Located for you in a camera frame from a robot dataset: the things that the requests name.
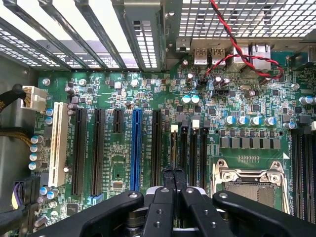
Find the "motherboard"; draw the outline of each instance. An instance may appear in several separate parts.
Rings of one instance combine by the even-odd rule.
[[[300,157],[311,157],[302,146],[315,138],[290,131],[315,117],[305,101],[315,95],[316,67],[293,72],[291,55],[272,52],[285,72],[263,83],[218,69],[201,85],[206,67],[193,57],[165,73],[40,72],[47,100],[35,135],[43,142],[30,164],[43,186],[39,217],[51,225],[126,190],[145,195],[163,185],[165,167],[179,166],[210,196],[228,190],[313,219],[314,208],[298,204],[312,198]]]

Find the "green circuit board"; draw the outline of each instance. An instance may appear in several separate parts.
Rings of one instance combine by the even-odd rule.
[[[259,85],[258,79],[243,78],[240,73],[226,73],[224,71],[214,71],[209,75],[209,80],[215,76],[229,78],[230,84],[226,87],[230,90],[227,97],[211,98],[212,84],[206,87],[197,86],[197,80],[205,73],[205,69],[196,69],[193,59],[188,58],[189,67],[182,69],[177,64],[170,72],[166,73],[99,73],[99,72],[41,72],[39,76],[39,88],[48,92],[47,108],[53,108],[54,102],[69,103],[69,96],[65,92],[65,87],[69,82],[73,82],[74,89],[79,97],[79,105],[87,109],[87,130],[86,147],[83,174],[83,193],[80,196],[71,195],[71,174],[66,174],[66,183],[58,187],[60,195],[55,200],[57,206],[49,207],[48,202],[41,205],[40,215],[48,217],[48,223],[53,224],[61,219],[68,217],[78,211],[90,206],[88,198],[90,196],[91,163],[94,129],[94,109],[105,110],[105,136],[104,136],[104,165],[102,177],[102,193],[104,199],[111,198],[130,188],[130,156],[132,140],[132,112],[135,108],[141,108],[143,114],[142,121],[142,150],[141,150],[141,176],[140,191],[146,194],[146,190],[151,186],[151,149],[152,149],[152,110],[161,109],[162,112],[162,144],[161,144],[161,168],[170,166],[170,143],[171,131],[169,125],[179,125],[178,117],[191,122],[192,116],[196,116],[201,122],[210,121],[209,133],[207,136],[207,194],[211,194],[212,167],[220,158],[225,159],[229,168],[232,169],[269,169],[273,161],[280,161],[287,177],[290,208],[292,200],[292,171],[291,171],[291,152],[290,135],[283,128],[282,116],[290,115],[292,122],[297,122],[299,113],[314,116],[312,107],[302,107],[298,100],[301,96],[313,95],[316,68],[305,69],[301,72],[291,72],[285,64],[286,56],[292,55],[291,52],[273,52],[272,59],[281,63],[285,67],[285,74],[280,81],[274,81],[266,85]],[[194,81],[187,84],[186,75],[189,72],[195,74]],[[44,86],[42,80],[49,78],[51,83]],[[86,80],[85,86],[79,86],[80,79]],[[132,87],[131,81],[138,80],[138,86]],[[112,88],[111,83],[119,82],[119,89]],[[293,91],[291,85],[299,83],[300,89]],[[251,99],[244,97],[245,91],[239,88],[242,85],[250,85],[258,91],[258,95]],[[192,97],[199,96],[198,104],[183,104],[182,98],[185,95]],[[126,107],[126,101],[132,102],[131,107]],[[123,134],[113,134],[113,110],[121,108],[124,110]],[[265,126],[240,126],[236,123],[227,126],[224,118],[227,116],[246,116],[252,118],[260,116],[262,119],[275,117],[276,125]],[[37,113],[35,134],[44,134],[46,115]],[[221,137],[240,137],[240,132],[245,132],[245,137],[254,136],[256,138],[278,139],[280,140],[279,149],[245,149],[245,148],[223,148]],[[70,117],[67,160],[66,164],[72,164],[74,152],[74,117]],[[180,136],[177,142],[180,147]],[[197,141],[197,156],[200,155],[200,136]],[[187,167],[190,163],[190,151],[187,155]],[[49,164],[50,146],[44,147],[44,161]],[[114,182],[121,182],[120,189],[114,187]],[[224,188],[218,185],[217,190]],[[275,187],[275,201],[273,206],[282,209],[281,199],[282,190]]]

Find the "white pci slot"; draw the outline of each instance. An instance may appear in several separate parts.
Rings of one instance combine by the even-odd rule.
[[[48,177],[50,187],[58,187],[65,183],[63,168],[66,164],[68,118],[67,104],[55,102]]]

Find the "blue pcie slot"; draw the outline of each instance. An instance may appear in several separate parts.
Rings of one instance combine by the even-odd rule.
[[[143,114],[141,109],[133,110],[132,119],[132,153],[130,167],[130,189],[139,191],[140,161],[142,155],[142,122]]]

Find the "power connector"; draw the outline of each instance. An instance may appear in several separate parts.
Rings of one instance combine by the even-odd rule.
[[[47,91],[39,89],[35,86],[24,85],[22,89],[31,89],[31,103],[30,106],[24,106],[21,101],[21,108],[27,110],[35,110],[37,112],[44,112],[46,110]]]

